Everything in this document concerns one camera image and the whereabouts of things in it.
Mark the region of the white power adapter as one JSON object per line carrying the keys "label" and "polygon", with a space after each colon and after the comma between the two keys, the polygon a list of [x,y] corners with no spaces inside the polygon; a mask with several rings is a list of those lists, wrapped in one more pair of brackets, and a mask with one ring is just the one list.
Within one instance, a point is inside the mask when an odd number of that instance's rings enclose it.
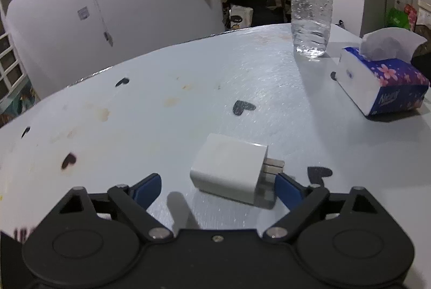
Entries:
{"label": "white power adapter", "polygon": [[275,177],[284,161],[270,158],[268,147],[226,135],[210,134],[190,169],[195,188],[264,209],[275,205]]}

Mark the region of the blue floral tissue pack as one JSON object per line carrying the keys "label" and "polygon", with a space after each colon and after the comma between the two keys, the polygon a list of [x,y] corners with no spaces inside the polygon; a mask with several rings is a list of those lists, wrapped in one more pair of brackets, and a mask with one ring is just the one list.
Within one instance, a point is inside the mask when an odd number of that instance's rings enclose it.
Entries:
{"label": "blue floral tissue pack", "polygon": [[367,33],[341,51],[335,78],[366,116],[420,108],[430,82],[411,61],[426,41],[398,27]]}

